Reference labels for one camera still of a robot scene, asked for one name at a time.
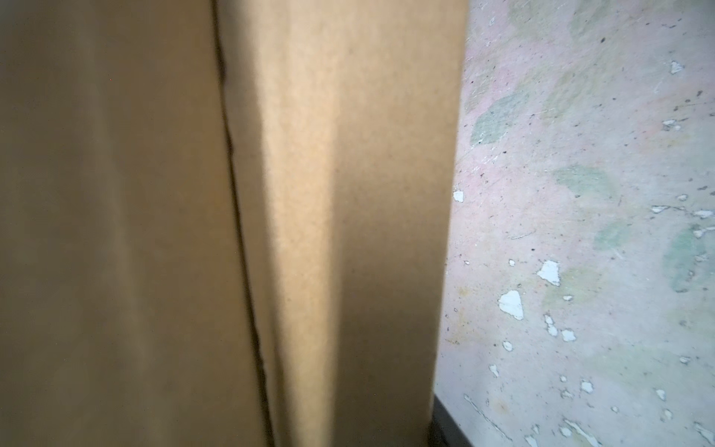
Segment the cardboard box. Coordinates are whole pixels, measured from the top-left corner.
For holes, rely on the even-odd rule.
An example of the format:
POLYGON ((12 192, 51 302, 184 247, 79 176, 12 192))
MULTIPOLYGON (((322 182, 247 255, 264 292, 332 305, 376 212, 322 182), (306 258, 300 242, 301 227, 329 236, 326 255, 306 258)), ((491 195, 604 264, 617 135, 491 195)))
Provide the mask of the cardboard box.
POLYGON ((5 1, 1 443, 426 446, 465 1, 5 1))

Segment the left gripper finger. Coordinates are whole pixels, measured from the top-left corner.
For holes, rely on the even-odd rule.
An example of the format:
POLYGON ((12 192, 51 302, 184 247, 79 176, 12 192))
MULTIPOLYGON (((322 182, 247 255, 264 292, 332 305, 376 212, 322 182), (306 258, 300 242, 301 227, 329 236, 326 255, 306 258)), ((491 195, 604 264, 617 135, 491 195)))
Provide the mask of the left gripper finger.
POLYGON ((472 447, 444 404, 434 396, 432 417, 428 432, 429 447, 472 447))

